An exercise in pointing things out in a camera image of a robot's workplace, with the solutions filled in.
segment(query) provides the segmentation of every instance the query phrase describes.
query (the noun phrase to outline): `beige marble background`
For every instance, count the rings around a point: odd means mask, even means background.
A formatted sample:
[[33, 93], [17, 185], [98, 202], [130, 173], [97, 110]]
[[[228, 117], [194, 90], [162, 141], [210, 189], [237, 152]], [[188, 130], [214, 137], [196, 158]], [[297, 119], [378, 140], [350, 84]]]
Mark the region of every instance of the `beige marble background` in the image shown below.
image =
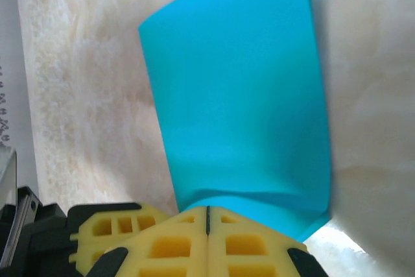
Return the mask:
[[[172, 0], [19, 0], [40, 194], [65, 210], [176, 212], [137, 26]], [[307, 241], [330, 276], [415, 271], [415, 0], [313, 0], [335, 218]]]

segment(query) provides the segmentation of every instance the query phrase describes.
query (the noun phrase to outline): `marble surface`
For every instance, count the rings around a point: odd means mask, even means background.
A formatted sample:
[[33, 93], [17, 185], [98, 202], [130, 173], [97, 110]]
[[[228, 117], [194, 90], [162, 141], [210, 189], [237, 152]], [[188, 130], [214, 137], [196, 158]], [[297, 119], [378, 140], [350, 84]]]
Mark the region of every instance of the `marble surface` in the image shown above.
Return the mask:
[[[176, 205], [136, 27], [172, 0], [19, 0], [41, 199]], [[415, 0], [313, 0], [334, 219], [330, 276], [415, 271]]]

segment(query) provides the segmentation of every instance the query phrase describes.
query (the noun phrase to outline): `black rubber strip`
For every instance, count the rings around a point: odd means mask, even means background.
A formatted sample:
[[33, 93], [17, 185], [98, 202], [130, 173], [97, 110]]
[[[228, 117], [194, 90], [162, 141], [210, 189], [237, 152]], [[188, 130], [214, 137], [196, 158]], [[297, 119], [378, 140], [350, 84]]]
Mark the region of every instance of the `black rubber strip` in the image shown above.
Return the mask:
[[86, 277], [115, 277], [127, 257], [127, 248], [116, 248], [103, 254]]
[[329, 277], [310, 253], [297, 248], [290, 248], [287, 252], [301, 277]]
[[206, 235], [210, 234], [210, 206], [206, 207]]

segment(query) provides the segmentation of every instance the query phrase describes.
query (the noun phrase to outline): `turquoise rubber sheet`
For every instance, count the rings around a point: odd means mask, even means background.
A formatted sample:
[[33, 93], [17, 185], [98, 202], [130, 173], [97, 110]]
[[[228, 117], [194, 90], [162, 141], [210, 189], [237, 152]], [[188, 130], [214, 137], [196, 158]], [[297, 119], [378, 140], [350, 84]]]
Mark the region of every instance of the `turquoise rubber sheet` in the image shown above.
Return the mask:
[[222, 206], [297, 240], [328, 221], [310, 0], [176, 0], [139, 35], [181, 211]]

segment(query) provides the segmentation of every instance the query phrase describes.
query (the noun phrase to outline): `blue foam sheet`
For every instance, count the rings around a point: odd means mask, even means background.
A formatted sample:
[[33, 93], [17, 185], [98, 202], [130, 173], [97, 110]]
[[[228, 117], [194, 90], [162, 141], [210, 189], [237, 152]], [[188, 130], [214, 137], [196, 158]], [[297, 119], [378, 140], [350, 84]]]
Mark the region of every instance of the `blue foam sheet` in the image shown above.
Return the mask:
[[303, 240], [328, 219], [310, 0], [176, 0], [139, 28], [180, 210], [223, 206]]

